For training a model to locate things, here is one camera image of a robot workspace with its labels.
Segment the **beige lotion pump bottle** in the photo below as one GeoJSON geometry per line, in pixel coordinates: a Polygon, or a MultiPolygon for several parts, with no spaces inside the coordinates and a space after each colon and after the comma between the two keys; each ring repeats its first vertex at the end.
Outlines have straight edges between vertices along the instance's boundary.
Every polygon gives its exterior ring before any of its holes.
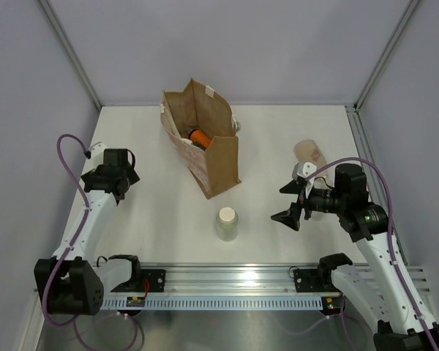
{"type": "Polygon", "coordinates": [[[312,140],[303,140],[294,147],[294,154],[298,162],[311,162],[317,166],[317,170],[327,165],[326,158],[318,147],[317,143],[312,140]]]}

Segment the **orange pump bottle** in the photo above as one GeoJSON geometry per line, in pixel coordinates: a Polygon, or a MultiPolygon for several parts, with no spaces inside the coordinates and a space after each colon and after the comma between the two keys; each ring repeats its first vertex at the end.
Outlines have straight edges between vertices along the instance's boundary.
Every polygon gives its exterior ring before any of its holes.
{"type": "Polygon", "coordinates": [[[182,137],[181,141],[205,151],[211,145],[212,139],[200,129],[194,128],[188,132],[188,138],[182,137]]]}

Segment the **clear jar white lid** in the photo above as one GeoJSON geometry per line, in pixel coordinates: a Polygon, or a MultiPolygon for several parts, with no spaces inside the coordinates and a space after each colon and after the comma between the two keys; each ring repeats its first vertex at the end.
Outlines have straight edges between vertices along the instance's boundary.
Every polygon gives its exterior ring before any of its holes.
{"type": "Polygon", "coordinates": [[[216,216],[217,236],[225,242],[233,241],[238,235],[239,216],[231,207],[221,208],[216,216]]]}

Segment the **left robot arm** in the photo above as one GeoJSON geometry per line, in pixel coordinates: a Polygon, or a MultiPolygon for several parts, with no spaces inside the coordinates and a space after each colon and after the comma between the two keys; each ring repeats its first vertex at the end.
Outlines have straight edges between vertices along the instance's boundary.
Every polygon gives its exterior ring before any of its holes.
{"type": "Polygon", "coordinates": [[[109,218],[140,178],[135,155],[126,148],[106,148],[102,161],[81,176],[83,205],[72,229],[48,259],[34,266],[34,278],[45,317],[52,314],[95,315],[105,293],[119,285],[126,291],[142,284],[135,255],[115,254],[93,268],[95,249],[109,218]]]}

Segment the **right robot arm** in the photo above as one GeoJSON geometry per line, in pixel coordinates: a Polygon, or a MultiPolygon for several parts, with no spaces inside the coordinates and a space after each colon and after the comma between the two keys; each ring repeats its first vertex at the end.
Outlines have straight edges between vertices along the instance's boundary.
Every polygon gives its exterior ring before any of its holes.
{"type": "Polygon", "coordinates": [[[300,220],[314,212],[336,215],[378,287],[366,283],[343,253],[321,258],[311,280],[324,290],[335,289],[354,305],[371,329],[377,350],[439,350],[439,323],[403,262],[391,212],[370,201],[367,177],[355,161],[349,157],[336,166],[334,185],[328,189],[315,187],[320,171],[313,163],[297,163],[292,181],[280,189],[297,199],[271,219],[297,231],[300,220]]]}

